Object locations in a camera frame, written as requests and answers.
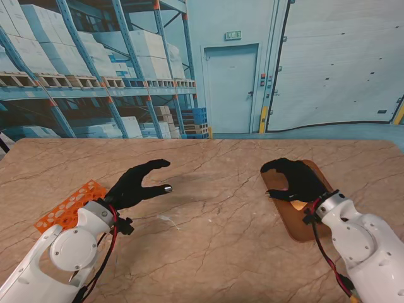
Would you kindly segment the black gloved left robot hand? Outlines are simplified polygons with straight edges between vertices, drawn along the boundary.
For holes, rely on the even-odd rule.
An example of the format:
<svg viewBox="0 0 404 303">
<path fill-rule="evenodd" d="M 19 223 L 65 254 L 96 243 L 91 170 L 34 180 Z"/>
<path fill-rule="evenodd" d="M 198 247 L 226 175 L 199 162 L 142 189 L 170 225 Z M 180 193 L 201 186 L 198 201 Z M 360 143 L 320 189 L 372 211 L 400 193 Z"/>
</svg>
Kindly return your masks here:
<svg viewBox="0 0 404 303">
<path fill-rule="evenodd" d="M 150 160 L 128 169 L 105 195 L 104 201 L 112 205 L 115 210 L 122 210 L 136 206 L 143 200 L 168 194 L 172 186 L 143 187 L 143 179 L 153 170 L 168 167 L 170 162 L 164 159 Z"/>
</svg>

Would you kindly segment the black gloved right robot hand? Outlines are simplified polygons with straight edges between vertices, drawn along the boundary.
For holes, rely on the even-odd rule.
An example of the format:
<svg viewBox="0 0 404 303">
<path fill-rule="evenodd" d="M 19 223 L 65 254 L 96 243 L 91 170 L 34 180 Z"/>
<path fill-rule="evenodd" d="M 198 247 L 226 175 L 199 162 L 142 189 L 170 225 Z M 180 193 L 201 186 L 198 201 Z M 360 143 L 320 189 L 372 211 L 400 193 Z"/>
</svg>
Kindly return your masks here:
<svg viewBox="0 0 404 303">
<path fill-rule="evenodd" d="M 267 195 L 271 198 L 288 202 L 298 200 L 311 203 L 330 192 L 315 172 L 303 161 L 279 158 L 265 163 L 260 172 L 265 173 L 269 170 L 276 170 L 283 174 L 288 182 L 288 188 L 284 190 L 269 188 Z"/>
</svg>

